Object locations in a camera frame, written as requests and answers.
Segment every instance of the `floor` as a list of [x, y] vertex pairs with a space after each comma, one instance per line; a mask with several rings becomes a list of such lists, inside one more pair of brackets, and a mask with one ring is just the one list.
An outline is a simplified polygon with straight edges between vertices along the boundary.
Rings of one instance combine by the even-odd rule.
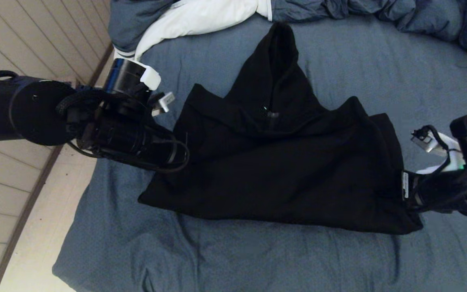
[[64, 146], [17, 242], [0, 292], [72, 292], [51, 273], [96, 159]]

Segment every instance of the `blue bedsheet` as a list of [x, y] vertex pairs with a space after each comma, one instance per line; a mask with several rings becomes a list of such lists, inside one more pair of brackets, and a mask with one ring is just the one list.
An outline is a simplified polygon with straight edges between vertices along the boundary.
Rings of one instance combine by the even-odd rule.
[[[271, 23], [254, 16], [217, 33], [164, 41], [143, 62], [177, 97], [157, 118], [174, 126], [191, 87], [224, 96]], [[433, 37], [399, 33], [369, 17], [293, 24], [299, 65], [321, 105], [356, 95], [386, 112], [405, 166], [441, 162], [411, 130], [467, 114], [467, 53]], [[53, 268], [79, 292], [467, 291], [467, 217], [428, 212], [409, 235], [243, 220], [208, 221], [137, 203], [152, 172], [100, 159]]]

